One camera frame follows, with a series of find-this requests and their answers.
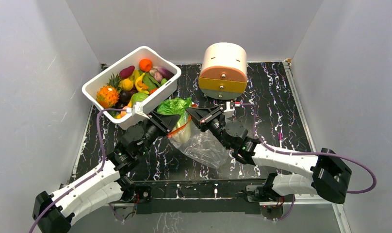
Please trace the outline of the green toy cabbage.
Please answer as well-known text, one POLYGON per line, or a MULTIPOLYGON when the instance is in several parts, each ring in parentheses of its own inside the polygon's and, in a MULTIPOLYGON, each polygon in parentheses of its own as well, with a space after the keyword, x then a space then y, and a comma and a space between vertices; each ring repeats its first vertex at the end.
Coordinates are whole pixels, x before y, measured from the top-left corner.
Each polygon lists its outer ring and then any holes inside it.
POLYGON ((180 115, 173 131, 168 135, 178 145, 182 145, 190 139, 191 127, 189 123, 191 117, 186 112, 186 109, 191 107, 192 104, 190 97, 184 99, 175 98, 163 101, 157 108, 157 112, 162 115, 180 115))

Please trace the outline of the clear zip top bag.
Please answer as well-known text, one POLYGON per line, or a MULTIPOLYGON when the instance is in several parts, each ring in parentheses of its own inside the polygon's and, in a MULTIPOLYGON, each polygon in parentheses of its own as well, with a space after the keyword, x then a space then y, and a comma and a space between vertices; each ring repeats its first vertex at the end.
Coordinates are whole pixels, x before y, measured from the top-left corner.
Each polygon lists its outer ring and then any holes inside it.
POLYGON ((212 168, 218 169, 228 159, 229 151, 225 149, 210 131, 201 132, 195 124, 190 121, 190 139, 178 145, 169 137, 170 143, 185 156, 212 168))

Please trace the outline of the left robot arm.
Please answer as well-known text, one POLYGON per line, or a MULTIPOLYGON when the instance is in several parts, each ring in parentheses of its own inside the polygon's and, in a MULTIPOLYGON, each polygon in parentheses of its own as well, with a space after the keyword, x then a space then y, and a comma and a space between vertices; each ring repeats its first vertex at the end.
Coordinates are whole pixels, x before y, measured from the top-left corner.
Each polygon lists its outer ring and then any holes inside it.
POLYGON ((173 131, 180 115, 161 115, 156 111, 129 126, 114 150, 102 151, 102 161, 74 182, 52 193, 43 191, 35 198, 34 223, 43 233, 66 233, 78 220, 99 207, 114 201, 129 202, 137 194, 135 184, 127 177, 140 157, 149 152, 159 137, 173 131))

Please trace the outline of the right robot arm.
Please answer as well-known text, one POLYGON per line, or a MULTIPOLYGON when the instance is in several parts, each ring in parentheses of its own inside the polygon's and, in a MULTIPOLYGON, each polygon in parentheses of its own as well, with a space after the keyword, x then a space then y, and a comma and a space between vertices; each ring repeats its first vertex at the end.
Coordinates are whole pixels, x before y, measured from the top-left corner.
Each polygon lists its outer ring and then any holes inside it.
POLYGON ((345 202, 351 169, 334 153, 298 152, 262 143, 248 136, 237 120, 225 120, 223 108, 188 107, 186 112, 202 132, 210 131, 235 160, 253 166, 271 166, 288 175, 270 173, 262 187, 248 191, 254 201, 277 201, 294 194, 318 195, 336 204, 345 202))

